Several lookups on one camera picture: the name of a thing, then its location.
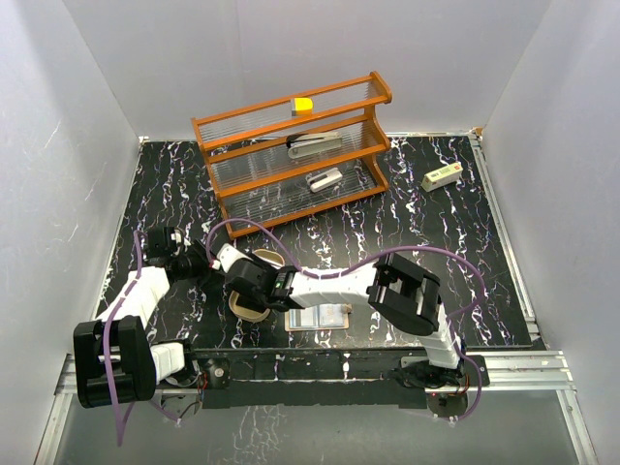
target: small box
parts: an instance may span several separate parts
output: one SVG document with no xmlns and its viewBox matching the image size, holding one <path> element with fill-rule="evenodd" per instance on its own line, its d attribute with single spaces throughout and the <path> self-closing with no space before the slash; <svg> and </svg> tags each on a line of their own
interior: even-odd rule
<svg viewBox="0 0 620 465">
<path fill-rule="evenodd" d="M 430 192 L 439 187 L 444 187 L 446 184 L 458 181 L 461 178 L 462 172 L 463 167 L 458 162 L 428 172 L 422 180 L 422 188 L 426 192 Z"/>
<path fill-rule="evenodd" d="M 291 99 L 291 113 L 293 116 L 307 116 L 312 114 L 314 103 L 307 97 L 295 97 Z"/>
</svg>

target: metal frame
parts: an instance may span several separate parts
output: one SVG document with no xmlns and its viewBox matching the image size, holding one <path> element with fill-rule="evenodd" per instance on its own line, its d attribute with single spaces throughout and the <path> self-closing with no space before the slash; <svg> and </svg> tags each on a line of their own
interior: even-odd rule
<svg viewBox="0 0 620 465">
<path fill-rule="evenodd" d="M 472 131 L 454 133 L 387 133 L 388 137 L 440 137 L 440 136 L 464 136 L 469 138 L 474 151 L 475 160 L 480 171 L 480 177 L 484 191 L 487 195 L 491 208 L 491 214 L 495 221 L 500 241 L 509 264 L 512 280 L 515 284 L 521 309 L 525 316 L 525 321 L 532 341 L 541 337 L 536 323 L 536 317 L 532 308 L 531 301 L 527 295 L 527 290 L 521 276 L 521 272 L 516 263 L 512 251 L 511 242 L 506 231 L 504 219 L 500 212 L 491 180 L 486 168 L 484 154 L 482 153 L 480 141 Z M 145 139 L 140 139 L 141 146 Z M 119 220 L 120 231 L 122 216 Z M 485 357 L 490 385 L 483 390 L 555 390 L 564 419 L 573 441 L 573 447 L 579 464 L 596 465 L 598 463 L 594 448 L 590 441 L 583 416 L 576 400 L 573 375 L 561 351 L 489 351 L 475 352 L 474 355 Z M 345 380 L 322 380 L 323 382 L 350 383 Z M 162 394 L 195 394 L 194 389 L 163 387 L 157 389 Z M 76 372 L 73 356 L 67 356 L 63 366 L 62 374 L 56 387 L 54 402 L 51 413 L 47 421 L 41 446 L 35 459 L 36 465 L 53 464 L 55 455 L 60 445 L 62 432 L 69 414 L 69 407 L 74 394 L 77 393 Z"/>
<path fill-rule="evenodd" d="M 471 352 L 484 356 L 490 385 L 482 390 L 570 390 L 574 389 L 573 375 L 561 351 L 492 351 Z M 316 380 L 316 383 L 355 383 L 371 380 Z M 271 380 L 248 381 L 246 383 L 272 383 Z M 285 383 L 308 383 L 308 380 L 289 380 Z M 454 391 L 453 387 L 427 389 L 427 392 Z M 76 367 L 73 356 L 67 356 L 60 376 L 57 395 L 78 393 Z M 157 387 L 157 394 L 196 394 L 194 387 Z"/>
</svg>

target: floor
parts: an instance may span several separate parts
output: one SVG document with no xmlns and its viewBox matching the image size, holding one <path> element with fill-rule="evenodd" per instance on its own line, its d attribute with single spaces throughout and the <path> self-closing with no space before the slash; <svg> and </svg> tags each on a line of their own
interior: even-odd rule
<svg viewBox="0 0 620 465">
<path fill-rule="evenodd" d="M 555 391 L 486 391 L 450 427 L 395 406 L 257 406 L 200 411 L 181 427 L 136 405 L 122 448 L 111 409 L 72 405 L 57 465 L 576 464 Z"/>
<path fill-rule="evenodd" d="M 470 347 L 529 347 L 531 340 L 467 137 L 402 138 L 391 141 L 380 166 L 391 183 L 388 192 L 276 227 L 299 261 L 329 268 L 354 264 L 400 244 L 430 244 L 455 251 L 482 272 L 487 301 L 456 321 Z M 426 172 L 461 162 L 457 184 L 425 193 Z M 135 268 L 134 229 L 177 226 L 192 238 L 221 220 L 221 213 L 197 145 L 189 141 L 150 142 L 143 146 L 136 178 L 113 253 L 100 305 L 105 310 Z M 269 247 L 260 234 L 237 241 L 241 249 Z M 440 256 L 414 259 L 442 279 L 447 311 L 467 304 L 473 281 Z M 242 323 L 228 308 L 226 291 L 207 296 L 190 283 L 177 283 L 160 302 L 147 329 L 149 340 L 189 337 L 195 349 L 385 349 L 416 344 L 370 310 L 354 309 L 347 330 L 288 333 L 283 316 L 271 313 L 260 324 Z"/>
</svg>

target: silver stapler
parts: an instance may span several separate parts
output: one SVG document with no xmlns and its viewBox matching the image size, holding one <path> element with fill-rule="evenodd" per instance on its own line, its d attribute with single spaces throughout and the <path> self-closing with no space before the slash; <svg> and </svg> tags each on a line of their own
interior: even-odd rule
<svg viewBox="0 0 620 465">
<path fill-rule="evenodd" d="M 337 132 L 317 134 L 295 134 L 287 137 L 289 157 L 307 157 L 315 153 L 325 152 L 342 146 L 342 138 Z"/>
</svg>

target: cable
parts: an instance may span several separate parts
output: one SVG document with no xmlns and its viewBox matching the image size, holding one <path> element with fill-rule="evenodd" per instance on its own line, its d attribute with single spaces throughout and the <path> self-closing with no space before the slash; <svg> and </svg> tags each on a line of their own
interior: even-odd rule
<svg viewBox="0 0 620 465">
<path fill-rule="evenodd" d="M 454 330 L 452 329 L 452 323 L 448 322 L 448 326 L 449 326 L 450 332 L 452 333 L 452 337 L 454 337 L 455 334 L 454 334 Z M 476 398 L 474 399 L 474 403 L 472 404 L 472 406 L 469 409 L 467 409 L 467 412 L 465 412 L 463 415 L 458 417 L 458 419 L 465 419 L 466 417 L 470 416 L 476 410 L 476 407 L 478 407 L 478 404 L 481 401 L 481 397 L 482 397 L 482 372 L 481 372 L 481 368 L 474 362 L 474 360 L 471 357 L 466 356 L 465 354 L 463 354 L 461 352 L 461 348 L 459 346 L 460 346 L 460 344 L 458 344 L 457 341 L 454 341 L 454 348 L 456 349 L 456 353 L 458 354 L 458 356 L 474 366 L 474 370 L 476 370 L 476 378 L 477 378 L 476 379 L 476 384 L 477 384 L 477 388 L 478 388 L 476 390 Z"/>
<path fill-rule="evenodd" d="M 125 294 L 118 299 L 116 305 L 112 309 L 111 313 L 106 320 L 106 324 L 104 326 L 104 365 L 106 366 L 106 377 L 108 378 L 108 389 L 109 389 L 109 399 L 112 403 L 112 409 L 114 410 L 114 420 L 116 422 L 116 444 L 121 447 L 123 444 L 123 436 L 125 434 L 125 426 L 127 426 L 127 420 L 129 419 L 129 415 L 134 408 L 134 402 L 132 402 L 124 416 L 121 416 L 120 405 L 118 403 L 118 394 L 116 393 L 116 383 L 114 382 L 114 372 L 112 369 L 112 360 L 111 360 L 111 351 L 109 348 L 109 332 L 112 327 L 112 322 L 114 321 L 114 317 L 123 302 L 132 291 L 136 283 L 141 277 L 142 273 L 142 249 L 140 247 L 140 236 L 138 231 L 134 231 L 134 247 L 136 250 L 136 254 L 138 255 L 138 270 L 136 271 L 136 277 L 129 284 Z"/>
<path fill-rule="evenodd" d="M 211 228 L 211 230 L 209 230 L 209 233 L 206 237 L 206 253 L 207 256 L 209 257 L 209 259 L 211 260 L 211 262 L 213 262 L 213 256 L 211 254 L 211 242 L 213 241 L 213 236 L 215 234 L 215 232 L 217 230 L 219 230 L 220 228 L 223 228 L 225 225 L 227 225 L 228 223 L 246 223 L 249 225 L 252 225 L 256 228 L 258 228 L 259 230 L 261 230 L 263 233 L 265 233 L 271 240 L 273 240 L 273 242 L 275 242 L 275 244 L 280 248 L 280 250 L 282 251 L 282 253 L 287 257 L 287 259 L 289 259 L 289 261 L 293 264 L 293 266 L 295 267 L 295 269 L 297 269 L 297 271 L 299 271 L 300 273 L 309 276 L 311 278 L 315 278 L 315 279 L 332 279 L 332 278 L 338 278 L 340 276 L 346 276 L 349 273 L 352 273 L 353 271 L 355 271 L 356 269 L 364 266 L 365 264 L 369 264 L 371 262 L 374 262 L 376 260 L 378 260 L 380 257 L 383 257 L 387 254 L 391 254 L 391 253 L 396 253 L 396 252 L 430 252 L 430 253 L 434 253 L 434 254 L 440 254 L 440 255 L 444 255 L 446 257 L 449 257 L 453 260 L 455 260 L 456 262 L 458 262 L 459 264 L 464 265 L 467 269 L 469 269 L 474 276 L 476 277 L 476 279 L 478 280 L 479 284 L 480 284 L 480 289 L 475 293 L 475 298 L 474 300 L 469 304 L 466 305 L 465 307 L 462 307 L 454 312 L 451 312 L 448 315 L 449 319 L 452 319 L 458 315 L 462 315 L 464 313 L 470 312 L 472 310 L 474 310 L 481 302 L 482 298 L 486 295 L 486 286 L 484 285 L 484 279 L 482 278 L 481 273 L 478 271 L 478 269 L 473 266 L 471 263 L 469 263 L 467 260 L 463 259 L 462 257 L 459 257 L 458 255 L 448 251 L 448 250 L 444 250 L 444 249 L 439 249 L 437 247 L 429 247 L 429 246 L 425 246 L 425 245 L 404 245 L 404 246 L 399 246 L 399 247 L 391 247 L 389 249 L 384 250 L 383 252 L 380 252 L 378 254 L 374 254 L 371 257 L 368 257 L 364 260 L 362 260 L 361 262 L 354 264 L 342 271 L 338 271 L 338 272 L 334 272 L 334 273 L 326 273 L 326 274 L 316 274 L 316 273 L 312 273 L 311 271 L 305 270 L 301 267 L 301 265 L 299 264 L 299 262 L 291 255 L 291 253 L 289 252 L 289 250 L 285 247 L 285 245 L 282 243 L 282 241 L 280 241 L 280 239 L 278 239 L 271 231 L 269 231 L 267 228 L 265 228 L 263 225 L 252 221 L 252 220 L 247 220 L 247 219 L 243 219 L 243 218 L 230 218 L 228 220 L 224 220 L 221 221 L 220 223 L 218 223 L 217 225 L 215 225 L 213 228 Z M 452 337 L 454 337 L 454 332 L 453 329 L 451 327 L 451 322 L 448 321 L 449 324 L 449 330 L 452 333 Z M 471 408 L 469 408 L 467 410 L 467 412 L 465 412 L 462 416 L 460 416 L 461 419 L 465 419 L 466 417 L 470 416 L 472 414 L 472 412 L 474 412 L 474 410 L 476 410 L 476 408 L 478 407 L 478 404 L 481 400 L 481 393 L 482 393 L 482 374 L 481 374 L 481 370 L 480 368 L 476 365 L 476 363 L 468 356 L 465 356 L 462 352 L 461 352 L 461 348 L 458 347 L 459 344 L 454 343 L 454 348 L 456 349 L 457 354 L 465 361 L 467 361 L 468 363 L 471 363 L 475 370 L 476 370 L 476 374 L 478 376 L 478 391 L 476 392 L 476 399 L 474 400 L 474 404 L 472 405 Z"/>
<path fill-rule="evenodd" d="M 200 405 L 201 402 L 199 400 L 192 402 L 190 405 L 188 405 L 185 410 L 183 411 L 183 413 L 181 415 L 178 416 L 178 419 L 183 419 L 183 417 L 185 417 L 185 414 L 187 414 L 187 412 L 194 407 L 195 405 Z"/>
<path fill-rule="evenodd" d="M 371 262 L 375 262 L 376 260 L 378 260 L 380 257 L 383 257 L 384 255 L 387 254 L 392 254 L 392 253 L 396 253 L 396 252 L 430 252 L 433 254 L 440 254 L 440 255 L 444 255 L 446 257 L 449 257 L 453 260 L 455 260 L 456 262 L 458 262 L 459 264 L 462 264 L 463 266 L 465 266 L 467 269 L 469 269 L 470 271 L 472 271 L 472 273 L 474 274 L 474 276 L 476 277 L 476 279 L 478 280 L 479 284 L 480 284 L 480 289 L 478 292 L 476 292 L 476 297 L 474 298 L 474 300 L 467 306 L 460 308 L 454 312 L 451 312 L 449 314 L 449 318 L 454 318 L 458 315 L 461 315 L 463 313 L 467 313 L 470 312 L 472 310 L 474 310 L 481 302 L 482 298 L 486 295 L 486 286 L 484 285 L 484 280 L 482 279 L 482 275 L 481 273 L 478 271 L 478 269 L 473 266 L 471 263 L 469 263 L 467 260 L 463 259 L 462 257 L 459 257 L 458 255 L 450 252 L 449 250 L 444 250 L 444 249 L 439 249 L 437 247 L 429 247 L 427 245 L 401 245 L 399 247 L 391 247 L 389 249 L 386 249 L 382 252 L 379 252 L 377 254 L 374 254 L 364 260 L 362 260 L 359 263 L 356 263 L 342 271 L 338 271 L 338 272 L 334 272 L 334 273 L 326 273 L 326 274 L 316 274 L 313 273 L 311 271 L 308 271 L 307 269 L 303 269 L 301 267 L 301 265 L 299 264 L 299 262 L 291 255 L 291 253 L 289 252 L 289 250 L 285 247 L 285 245 L 280 241 L 280 239 L 278 239 L 271 231 L 269 231 L 267 228 L 265 228 L 263 225 L 256 223 L 252 220 L 244 220 L 241 218 L 231 218 L 228 220 L 224 220 L 220 223 L 218 223 L 217 225 L 215 225 L 213 228 L 211 228 L 211 230 L 209 231 L 207 237 L 206 237 L 206 252 L 207 255 L 209 256 L 209 258 L 211 259 L 211 261 L 213 261 L 213 256 L 211 255 L 211 242 L 213 241 L 213 236 L 215 234 L 215 232 L 217 230 L 219 230 L 220 228 L 224 227 L 225 225 L 227 225 L 228 223 L 235 223 L 235 222 L 241 222 L 241 223 L 248 223 L 252 226 L 255 226 L 257 228 L 259 228 L 263 233 L 265 233 L 271 240 L 273 240 L 273 242 L 275 242 L 275 244 L 282 250 L 282 253 L 289 259 L 289 262 L 291 262 L 293 264 L 293 266 L 295 267 L 295 269 L 297 269 L 297 271 L 299 271 L 300 273 L 304 274 L 305 276 L 314 278 L 314 279 L 333 279 L 333 278 L 339 278 L 341 276 L 346 276 L 347 274 L 350 274 L 352 272 L 354 272 L 356 269 L 359 269 L 360 267 L 364 266 L 365 264 L 370 264 Z"/>
</svg>

